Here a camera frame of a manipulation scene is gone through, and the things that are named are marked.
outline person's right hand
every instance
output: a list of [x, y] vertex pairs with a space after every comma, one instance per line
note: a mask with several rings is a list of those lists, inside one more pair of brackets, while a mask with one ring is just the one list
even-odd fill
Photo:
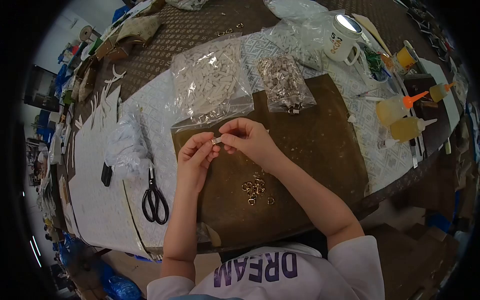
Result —
[[271, 173], [285, 157], [261, 123], [237, 118], [223, 124], [218, 131], [229, 154], [240, 150], [265, 172]]

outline white cloth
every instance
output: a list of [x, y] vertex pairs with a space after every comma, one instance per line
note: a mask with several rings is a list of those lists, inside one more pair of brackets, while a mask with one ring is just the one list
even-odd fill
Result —
[[43, 147], [43, 148], [40, 148], [39, 151], [40, 151], [40, 154], [38, 155], [37, 160], [43, 163], [44, 159], [48, 159], [48, 148]]
[[244, 300], [385, 299], [373, 236], [336, 245], [328, 260], [306, 246], [261, 247], [225, 262], [197, 286], [181, 276], [157, 279], [147, 286], [148, 300], [194, 294]]

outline leather bag piece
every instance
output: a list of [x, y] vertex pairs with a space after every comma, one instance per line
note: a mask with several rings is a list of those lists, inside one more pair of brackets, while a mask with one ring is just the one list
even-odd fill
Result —
[[115, 44], [124, 41], [135, 44], [147, 44], [162, 24], [159, 15], [132, 18], [125, 21]]
[[[337, 87], [328, 74], [305, 80], [317, 102], [299, 115], [270, 113], [264, 91], [253, 94], [255, 111], [247, 118], [270, 129], [270, 136], [293, 162], [310, 176], [335, 192], [349, 206], [364, 197], [368, 176], [356, 141], [353, 126], [347, 122], [348, 111]], [[209, 129], [172, 132], [175, 151], [194, 134]], [[255, 178], [265, 180], [265, 193], [255, 205], [241, 185]], [[268, 205], [267, 197], [275, 204]], [[205, 186], [200, 193], [197, 222], [204, 222], [218, 236], [222, 247], [253, 245], [273, 241], [312, 227], [307, 215], [288, 190], [240, 151], [233, 155], [224, 149], [210, 165]]]

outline glue bottle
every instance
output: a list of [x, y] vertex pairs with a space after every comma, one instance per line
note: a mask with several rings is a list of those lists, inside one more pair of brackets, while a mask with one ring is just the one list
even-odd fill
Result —
[[455, 84], [452, 82], [451, 84], [437, 84], [430, 88], [430, 96], [432, 100], [435, 102], [439, 102], [443, 98], [445, 98], [450, 91], [450, 88]]
[[408, 114], [410, 108], [413, 107], [413, 102], [428, 94], [428, 91], [410, 96], [396, 95], [387, 100], [377, 103], [377, 116], [380, 123], [384, 126], [390, 126], [395, 121], [403, 118]]
[[401, 118], [390, 126], [390, 131], [394, 139], [403, 143], [420, 136], [425, 127], [435, 122], [437, 122], [437, 119], [425, 121], [417, 117]]
[[389, 149], [395, 146], [400, 140], [386, 139], [377, 143], [378, 150]]

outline mug handle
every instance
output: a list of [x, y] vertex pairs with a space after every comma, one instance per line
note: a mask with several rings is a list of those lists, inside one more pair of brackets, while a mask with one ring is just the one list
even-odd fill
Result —
[[357, 59], [358, 59], [358, 57], [359, 57], [359, 55], [360, 55], [360, 46], [359, 46], [357, 43], [355, 43], [355, 44], [353, 44], [353, 47], [357, 48], [357, 54], [355, 54], [355, 57], [353, 58], [352, 61], [349, 61], [348, 58], [346, 58], [346, 59], [344, 60], [344, 62], [345, 62], [348, 66], [353, 65], [353, 64], [357, 61]]

